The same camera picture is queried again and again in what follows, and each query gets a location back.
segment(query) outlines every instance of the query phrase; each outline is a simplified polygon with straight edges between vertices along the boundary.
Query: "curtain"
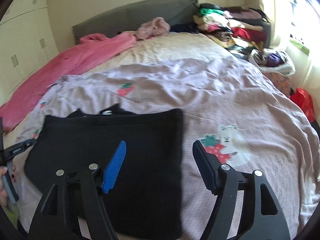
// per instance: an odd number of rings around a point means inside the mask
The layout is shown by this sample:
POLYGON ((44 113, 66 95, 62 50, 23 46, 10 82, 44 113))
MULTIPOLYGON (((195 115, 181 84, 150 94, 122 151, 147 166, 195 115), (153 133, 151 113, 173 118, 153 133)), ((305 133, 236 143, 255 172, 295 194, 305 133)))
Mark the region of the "curtain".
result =
POLYGON ((292 88, 304 88, 311 94, 315 118, 320 123, 320 21, 306 0, 297 0, 294 13, 290 1, 292 0, 260 0, 260 8, 271 21, 270 46, 286 50, 292 58, 296 68, 296 74, 291 77, 292 88), (298 46, 296 41, 290 42, 290 35, 293 33, 302 38, 303 46, 298 46))

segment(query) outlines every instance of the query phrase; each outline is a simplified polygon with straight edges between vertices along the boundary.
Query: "pink blanket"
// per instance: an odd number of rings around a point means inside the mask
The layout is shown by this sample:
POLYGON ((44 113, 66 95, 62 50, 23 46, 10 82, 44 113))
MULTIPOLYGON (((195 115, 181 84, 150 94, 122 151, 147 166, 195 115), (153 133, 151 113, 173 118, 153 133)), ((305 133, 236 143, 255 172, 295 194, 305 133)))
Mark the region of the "pink blanket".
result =
POLYGON ((121 33, 114 38, 86 42, 60 53, 47 65, 30 76, 0 107, 4 131, 11 131, 48 91, 49 86, 63 75, 81 75, 120 52, 132 47, 135 36, 121 33))

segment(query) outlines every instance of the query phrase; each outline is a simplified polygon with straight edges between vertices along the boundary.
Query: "gray headboard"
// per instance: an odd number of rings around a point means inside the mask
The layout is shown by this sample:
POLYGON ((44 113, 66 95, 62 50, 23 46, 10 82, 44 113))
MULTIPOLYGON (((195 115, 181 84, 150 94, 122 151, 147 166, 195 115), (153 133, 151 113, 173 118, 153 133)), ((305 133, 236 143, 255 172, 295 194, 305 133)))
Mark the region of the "gray headboard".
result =
POLYGON ((76 44, 81 37, 102 33, 109 38, 119 32, 135 31, 144 22, 163 17, 170 25, 192 22, 197 0, 146 0, 124 5, 96 15, 72 27, 76 44))

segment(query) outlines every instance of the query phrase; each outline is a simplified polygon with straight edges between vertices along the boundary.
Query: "white wardrobe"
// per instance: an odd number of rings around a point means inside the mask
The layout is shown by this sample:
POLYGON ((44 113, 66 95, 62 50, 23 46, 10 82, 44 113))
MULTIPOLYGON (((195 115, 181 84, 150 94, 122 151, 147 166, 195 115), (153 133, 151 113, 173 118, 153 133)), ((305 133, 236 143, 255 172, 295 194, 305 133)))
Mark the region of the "white wardrobe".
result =
POLYGON ((0 21, 0 105, 56 55, 46 0, 14 0, 0 21))

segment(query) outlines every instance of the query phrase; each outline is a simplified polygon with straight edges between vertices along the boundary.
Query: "black folded shirt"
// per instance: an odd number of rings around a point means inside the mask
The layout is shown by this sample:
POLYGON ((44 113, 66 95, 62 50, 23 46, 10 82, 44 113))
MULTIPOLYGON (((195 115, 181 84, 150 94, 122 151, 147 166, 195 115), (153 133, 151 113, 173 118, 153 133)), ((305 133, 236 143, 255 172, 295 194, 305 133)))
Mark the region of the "black folded shirt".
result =
POLYGON ((25 173, 44 192, 57 170, 69 174, 91 163, 104 170, 124 140, 127 154, 115 186, 103 195, 115 231, 143 239, 178 239, 182 130, 181 109, 134 114, 117 104, 98 115, 81 110, 67 118, 47 115, 25 173))

